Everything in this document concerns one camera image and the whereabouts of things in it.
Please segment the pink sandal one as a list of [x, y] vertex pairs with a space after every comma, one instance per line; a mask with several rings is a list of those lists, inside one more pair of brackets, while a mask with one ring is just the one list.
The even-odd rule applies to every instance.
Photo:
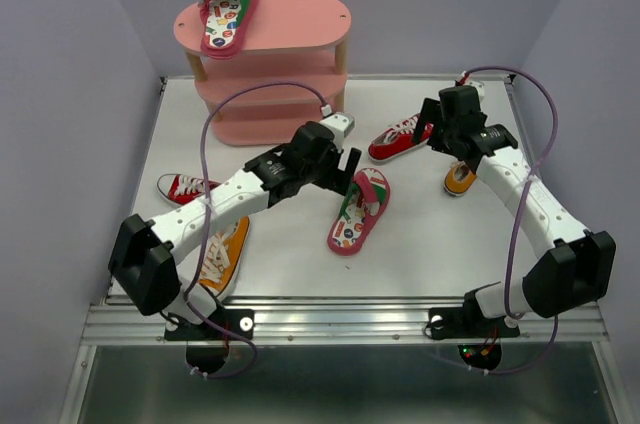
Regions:
[[200, 50], [205, 57], [232, 59], [245, 46], [246, 35], [260, 0], [200, 0], [204, 26]]
[[384, 214], [390, 197], [391, 186], [379, 169], [357, 171], [329, 231], [329, 249], [341, 256], [357, 254]]

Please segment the red sneaker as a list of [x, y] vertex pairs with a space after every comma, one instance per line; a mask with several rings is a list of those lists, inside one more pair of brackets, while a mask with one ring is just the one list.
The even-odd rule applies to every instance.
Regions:
[[205, 181], [186, 174], [167, 173], [157, 179], [156, 188], [168, 202], [183, 206], [204, 194]]
[[433, 124], [425, 125], [418, 143], [413, 141], [419, 115], [402, 119], [387, 127], [368, 147], [368, 157], [375, 164], [384, 164], [392, 159], [424, 146], [433, 130]]

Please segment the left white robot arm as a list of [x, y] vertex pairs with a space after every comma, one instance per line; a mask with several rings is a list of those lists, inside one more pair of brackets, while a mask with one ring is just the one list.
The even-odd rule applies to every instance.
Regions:
[[361, 155], [351, 149], [346, 168], [339, 167], [354, 127], [354, 118], [344, 113], [309, 121], [290, 142], [251, 159], [210, 195], [149, 220], [127, 217], [109, 259], [110, 273], [142, 315], [169, 310], [188, 287], [179, 264], [211, 235], [294, 197], [308, 184], [345, 194]]

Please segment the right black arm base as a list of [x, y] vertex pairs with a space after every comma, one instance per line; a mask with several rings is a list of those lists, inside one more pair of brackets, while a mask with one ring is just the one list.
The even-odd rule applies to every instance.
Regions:
[[495, 372], [502, 360], [501, 339], [520, 336], [509, 318], [485, 317], [475, 298], [476, 291], [464, 295], [457, 307], [435, 307], [428, 312], [422, 333], [434, 341], [462, 340], [457, 346], [462, 363], [485, 374]]

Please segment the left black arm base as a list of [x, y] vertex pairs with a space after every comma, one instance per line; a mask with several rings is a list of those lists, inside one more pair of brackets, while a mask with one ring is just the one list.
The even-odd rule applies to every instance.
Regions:
[[248, 308], [218, 308], [207, 322], [192, 324], [171, 317], [164, 340], [185, 345], [185, 362], [191, 375], [205, 380], [238, 376], [257, 361], [253, 343], [255, 312]]

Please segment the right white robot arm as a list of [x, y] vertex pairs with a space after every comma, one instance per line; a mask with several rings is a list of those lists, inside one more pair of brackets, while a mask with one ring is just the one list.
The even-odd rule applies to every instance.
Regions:
[[460, 310], [463, 328], [482, 334], [496, 318], [533, 312], [551, 318], [595, 302], [607, 293], [616, 243], [573, 217], [536, 176], [516, 138], [501, 124], [488, 125], [478, 90], [469, 85], [440, 91], [422, 104], [414, 133], [432, 127], [428, 146], [455, 157], [510, 211], [537, 259], [516, 282], [470, 292]]

